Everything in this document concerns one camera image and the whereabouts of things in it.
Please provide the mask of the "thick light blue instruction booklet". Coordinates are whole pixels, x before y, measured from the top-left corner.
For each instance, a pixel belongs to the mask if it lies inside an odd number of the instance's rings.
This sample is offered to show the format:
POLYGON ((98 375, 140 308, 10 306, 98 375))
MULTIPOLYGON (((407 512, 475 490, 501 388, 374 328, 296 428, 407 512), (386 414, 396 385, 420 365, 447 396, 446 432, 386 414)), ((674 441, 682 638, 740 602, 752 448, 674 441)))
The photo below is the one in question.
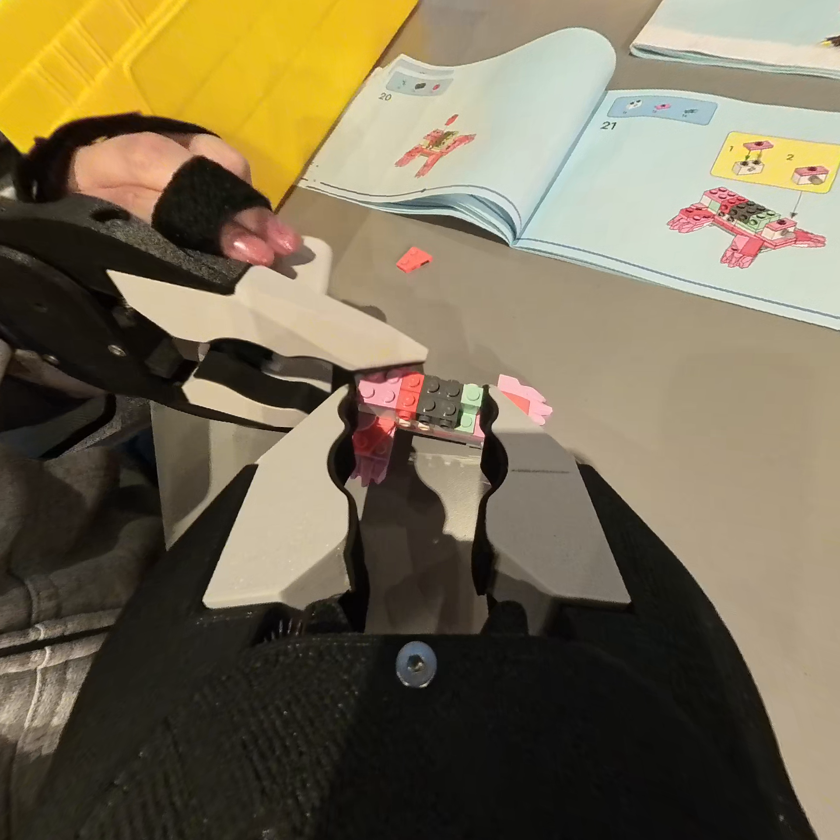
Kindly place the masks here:
POLYGON ((299 185, 838 330, 838 113, 610 90, 615 64, 585 28, 464 66, 399 56, 299 185))

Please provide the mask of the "person's left hand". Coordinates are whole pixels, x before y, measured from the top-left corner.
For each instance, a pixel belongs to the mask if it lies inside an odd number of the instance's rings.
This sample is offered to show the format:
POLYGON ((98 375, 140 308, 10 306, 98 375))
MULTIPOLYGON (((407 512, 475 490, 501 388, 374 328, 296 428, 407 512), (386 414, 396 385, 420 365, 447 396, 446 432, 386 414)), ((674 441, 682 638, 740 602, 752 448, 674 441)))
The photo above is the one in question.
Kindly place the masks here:
MULTIPOLYGON (((170 183, 195 160, 228 172, 232 181, 253 185, 246 158, 208 133, 127 133, 81 146, 73 152, 67 193, 95 197, 151 223, 170 183)), ((303 246, 302 237, 262 202, 236 213, 213 216, 194 211, 203 224, 196 243, 208 253, 252 265, 273 267, 303 246)))

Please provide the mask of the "grey desk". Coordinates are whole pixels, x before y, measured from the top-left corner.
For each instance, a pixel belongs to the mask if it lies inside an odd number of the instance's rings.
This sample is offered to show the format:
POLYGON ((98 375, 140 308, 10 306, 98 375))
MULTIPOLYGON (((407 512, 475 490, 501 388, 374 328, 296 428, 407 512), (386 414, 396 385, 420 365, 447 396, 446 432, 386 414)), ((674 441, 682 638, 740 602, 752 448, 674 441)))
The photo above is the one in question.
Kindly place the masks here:
MULTIPOLYGON (((627 54, 658 2, 421 2, 383 62, 498 55, 554 30, 616 49, 611 87, 838 109, 836 83, 627 54)), ((838 838, 838 333, 521 253, 456 220, 295 191, 281 215, 332 248, 331 293, 372 305, 462 382, 539 390, 547 428, 692 573, 735 638, 819 838, 838 838), (406 274, 416 246, 433 262, 406 274)), ((176 539, 277 434, 153 410, 176 539)), ((373 634, 461 633, 487 614, 466 545, 476 454, 415 438, 364 505, 373 634)))

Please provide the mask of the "thin light blue instruction booklet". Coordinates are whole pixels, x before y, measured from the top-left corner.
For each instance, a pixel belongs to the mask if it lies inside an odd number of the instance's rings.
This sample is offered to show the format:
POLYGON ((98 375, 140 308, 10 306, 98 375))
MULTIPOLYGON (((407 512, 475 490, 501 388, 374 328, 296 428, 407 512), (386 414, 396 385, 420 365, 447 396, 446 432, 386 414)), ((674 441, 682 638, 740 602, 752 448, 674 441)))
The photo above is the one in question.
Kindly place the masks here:
POLYGON ((839 78, 838 1, 664 1, 629 48, 638 58, 839 78))

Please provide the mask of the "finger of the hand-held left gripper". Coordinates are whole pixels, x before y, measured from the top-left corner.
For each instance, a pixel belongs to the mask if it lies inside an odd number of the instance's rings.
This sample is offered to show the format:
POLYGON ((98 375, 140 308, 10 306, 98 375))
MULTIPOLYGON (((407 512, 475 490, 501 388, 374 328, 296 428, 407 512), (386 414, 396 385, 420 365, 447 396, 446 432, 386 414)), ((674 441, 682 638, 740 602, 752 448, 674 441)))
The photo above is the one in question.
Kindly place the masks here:
POLYGON ((182 384, 185 400, 209 416, 252 427, 290 429, 333 391, 333 365, 286 357, 246 341, 215 341, 182 384))
POLYGON ((114 269, 108 275, 133 310, 178 340, 246 341, 348 372, 424 364, 422 344, 327 294, 332 257, 326 242, 304 237, 280 270, 249 267, 228 295, 114 269))

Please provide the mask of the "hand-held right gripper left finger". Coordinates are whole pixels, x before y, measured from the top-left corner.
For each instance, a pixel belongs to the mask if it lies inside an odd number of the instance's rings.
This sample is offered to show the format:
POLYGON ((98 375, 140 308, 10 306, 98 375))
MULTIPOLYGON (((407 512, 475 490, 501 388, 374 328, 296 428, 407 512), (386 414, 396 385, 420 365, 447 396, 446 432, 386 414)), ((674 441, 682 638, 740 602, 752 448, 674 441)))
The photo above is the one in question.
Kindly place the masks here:
POLYGON ((366 568, 347 480, 355 468, 356 391, 342 385, 255 462, 203 595, 210 610, 336 602, 366 624, 366 568))

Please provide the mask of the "pink toy brick model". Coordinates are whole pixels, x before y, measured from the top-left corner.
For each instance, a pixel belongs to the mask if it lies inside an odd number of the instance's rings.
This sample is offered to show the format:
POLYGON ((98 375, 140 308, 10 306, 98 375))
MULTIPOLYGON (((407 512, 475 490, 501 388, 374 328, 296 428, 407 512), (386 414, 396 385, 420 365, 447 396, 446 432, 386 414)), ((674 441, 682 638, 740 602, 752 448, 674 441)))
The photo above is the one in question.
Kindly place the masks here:
POLYGON ((480 410, 485 388, 409 368, 355 378, 358 421, 353 433, 352 479, 380 484, 397 432, 481 449, 480 410))

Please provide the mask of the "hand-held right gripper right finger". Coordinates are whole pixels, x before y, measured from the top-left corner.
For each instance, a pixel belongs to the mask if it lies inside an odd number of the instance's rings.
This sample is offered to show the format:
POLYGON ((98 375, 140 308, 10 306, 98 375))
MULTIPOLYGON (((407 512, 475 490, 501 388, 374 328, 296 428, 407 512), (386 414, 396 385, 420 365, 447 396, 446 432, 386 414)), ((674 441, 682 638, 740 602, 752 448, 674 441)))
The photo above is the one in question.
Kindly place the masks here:
POLYGON ((578 463, 507 395, 486 386, 485 439, 472 544, 476 593, 489 608, 521 608, 530 632, 547 632, 564 606, 624 610, 631 595, 578 463))

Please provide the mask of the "yellow plastic bin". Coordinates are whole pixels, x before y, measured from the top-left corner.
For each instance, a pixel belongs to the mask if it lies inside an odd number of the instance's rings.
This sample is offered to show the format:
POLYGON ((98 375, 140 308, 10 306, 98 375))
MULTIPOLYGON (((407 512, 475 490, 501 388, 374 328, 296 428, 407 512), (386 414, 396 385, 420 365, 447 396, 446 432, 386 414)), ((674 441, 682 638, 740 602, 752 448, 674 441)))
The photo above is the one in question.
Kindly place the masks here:
POLYGON ((20 151, 142 112, 239 150, 274 206, 415 1, 2 1, 1 129, 20 151))

